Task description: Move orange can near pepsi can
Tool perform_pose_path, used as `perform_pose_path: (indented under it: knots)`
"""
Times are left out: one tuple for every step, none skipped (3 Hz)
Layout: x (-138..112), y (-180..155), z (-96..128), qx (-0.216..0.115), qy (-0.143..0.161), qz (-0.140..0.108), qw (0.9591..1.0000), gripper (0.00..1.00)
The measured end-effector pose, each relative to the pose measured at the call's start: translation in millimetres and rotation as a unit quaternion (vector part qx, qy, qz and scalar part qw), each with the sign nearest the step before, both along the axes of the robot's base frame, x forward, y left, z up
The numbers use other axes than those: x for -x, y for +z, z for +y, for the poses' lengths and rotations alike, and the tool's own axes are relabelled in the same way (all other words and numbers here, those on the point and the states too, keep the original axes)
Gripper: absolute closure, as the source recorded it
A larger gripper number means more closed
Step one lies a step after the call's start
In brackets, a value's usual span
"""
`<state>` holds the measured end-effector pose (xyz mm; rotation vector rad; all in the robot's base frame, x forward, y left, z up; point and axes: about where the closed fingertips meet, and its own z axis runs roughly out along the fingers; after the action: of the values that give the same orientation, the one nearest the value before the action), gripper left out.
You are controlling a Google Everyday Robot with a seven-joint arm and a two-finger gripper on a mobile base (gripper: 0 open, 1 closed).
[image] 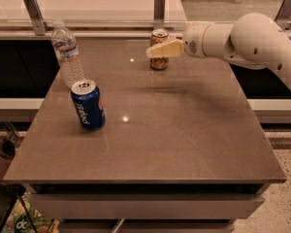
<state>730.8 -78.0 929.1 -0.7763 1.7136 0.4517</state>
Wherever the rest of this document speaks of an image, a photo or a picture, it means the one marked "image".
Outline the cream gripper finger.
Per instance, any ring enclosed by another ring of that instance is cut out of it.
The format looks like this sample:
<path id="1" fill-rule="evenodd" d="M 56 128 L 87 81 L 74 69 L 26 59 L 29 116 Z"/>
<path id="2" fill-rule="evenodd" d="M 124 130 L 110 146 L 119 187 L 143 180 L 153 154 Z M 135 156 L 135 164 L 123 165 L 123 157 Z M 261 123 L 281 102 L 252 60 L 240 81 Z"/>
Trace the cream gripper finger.
<path id="1" fill-rule="evenodd" d="M 168 39 L 147 48 L 145 53 L 149 58 L 178 57 L 184 54 L 183 41 L 179 39 Z"/>

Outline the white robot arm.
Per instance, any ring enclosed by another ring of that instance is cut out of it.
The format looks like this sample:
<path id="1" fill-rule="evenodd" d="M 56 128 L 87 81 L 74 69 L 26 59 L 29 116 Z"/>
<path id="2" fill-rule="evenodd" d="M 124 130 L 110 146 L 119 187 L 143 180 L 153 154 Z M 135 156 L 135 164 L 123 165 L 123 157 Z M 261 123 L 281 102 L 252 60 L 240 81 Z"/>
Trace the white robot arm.
<path id="1" fill-rule="evenodd" d="M 150 58 L 217 58 L 244 68 L 265 67 L 291 91 L 291 40 L 269 17 L 248 14 L 234 23 L 189 22 L 182 38 L 170 38 L 146 50 Z"/>

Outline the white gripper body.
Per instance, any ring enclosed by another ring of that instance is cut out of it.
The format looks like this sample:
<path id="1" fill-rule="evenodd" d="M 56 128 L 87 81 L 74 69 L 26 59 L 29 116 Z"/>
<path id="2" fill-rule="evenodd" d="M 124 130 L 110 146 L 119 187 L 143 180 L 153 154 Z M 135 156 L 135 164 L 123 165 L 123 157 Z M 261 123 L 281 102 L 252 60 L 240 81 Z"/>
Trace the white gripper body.
<path id="1" fill-rule="evenodd" d="M 185 52 L 192 57 L 206 58 L 206 46 L 209 44 L 208 36 L 212 22 L 187 22 L 182 34 Z"/>

